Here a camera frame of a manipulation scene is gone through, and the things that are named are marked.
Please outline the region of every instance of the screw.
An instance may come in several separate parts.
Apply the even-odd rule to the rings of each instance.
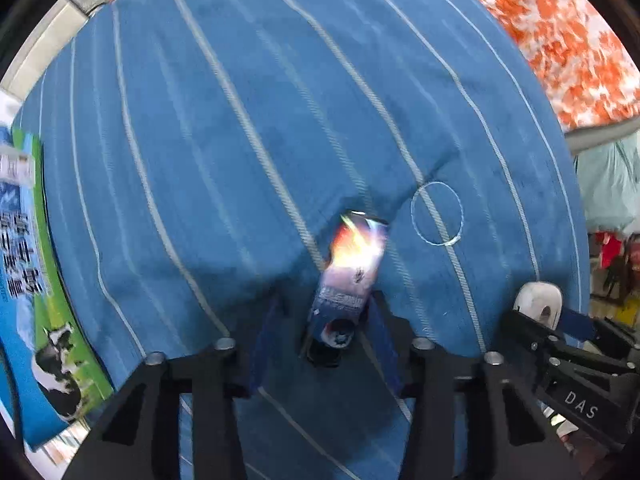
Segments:
[[[436,343],[427,337],[415,337],[411,344],[416,350],[433,350],[436,348]]]
[[[164,363],[164,360],[165,360],[165,357],[162,352],[151,352],[151,354],[146,356],[145,363],[148,364],[149,366],[156,366]]]
[[[499,352],[487,352],[484,354],[484,360],[490,365],[501,365],[504,362],[504,357]]]
[[[232,337],[221,337],[216,341],[216,350],[231,350],[236,347],[236,340]]]

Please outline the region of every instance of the orange floral pillow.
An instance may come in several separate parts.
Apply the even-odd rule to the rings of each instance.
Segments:
[[[562,128],[640,113],[640,73],[587,0],[480,0],[515,40]]]

